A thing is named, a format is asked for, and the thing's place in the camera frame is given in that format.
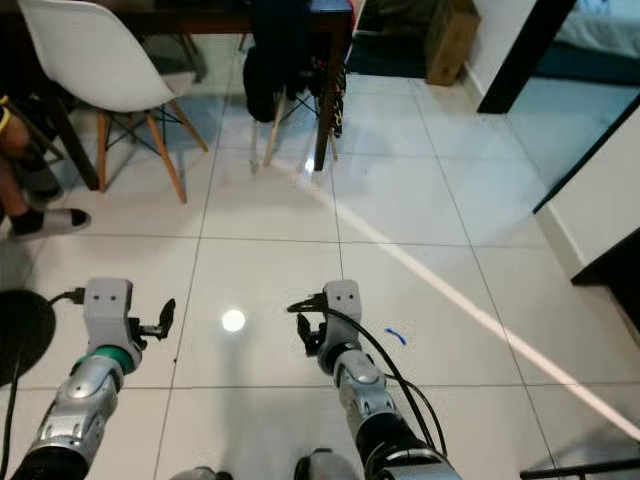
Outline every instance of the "dark floor mat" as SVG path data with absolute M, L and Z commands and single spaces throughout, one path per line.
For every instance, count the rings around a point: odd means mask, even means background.
M 536 66 L 534 75 L 640 86 L 640 60 L 553 43 Z
M 55 313 L 40 295 L 27 290 L 0 292 L 0 386 L 11 383 L 20 352 L 20 375 L 42 358 L 55 329 Z
M 357 36 L 347 72 L 382 77 L 424 78 L 422 42 L 416 38 Z

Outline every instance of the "white tile floor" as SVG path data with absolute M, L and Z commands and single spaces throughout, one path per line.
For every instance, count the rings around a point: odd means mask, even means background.
M 463 478 L 511 480 L 552 459 L 570 465 L 637 450 L 338 215 L 357 215 L 640 421 L 640 350 L 606 292 L 573 288 L 560 270 L 529 213 L 543 183 L 504 119 L 474 114 L 457 87 L 351 77 L 337 164 L 305 171 L 314 120 L 300 109 L 272 168 L 252 175 L 238 40 L 223 41 L 211 51 L 231 66 L 183 100 L 210 151 L 169 131 L 186 206 L 160 160 L 125 142 L 109 152 L 105 195 L 77 183 L 62 201 L 87 209 L 90 229 L 0 243 L 5 287 L 26 279 L 52 296 L 93 276 L 127 277 L 135 285 L 132 314 L 148 323 L 164 301 L 177 301 L 170 338 L 151 342 L 127 378 L 91 479 L 162 480 L 200 464 L 228 468 L 239 480 L 287 479 L 296 459 L 318 446 L 357 463 L 331 380 L 305 358 L 284 312 L 341 277 L 359 282 L 364 324 L 432 400 Z M 15 252 L 22 260 L 7 268 Z M 247 317 L 236 334 L 220 324 L 231 308 Z M 11 468 L 83 353 L 81 311 L 63 303 L 56 311 L 53 344 L 21 383 Z M 385 334 L 387 326 L 408 345 Z M 7 396 L 0 391 L 1 409 Z

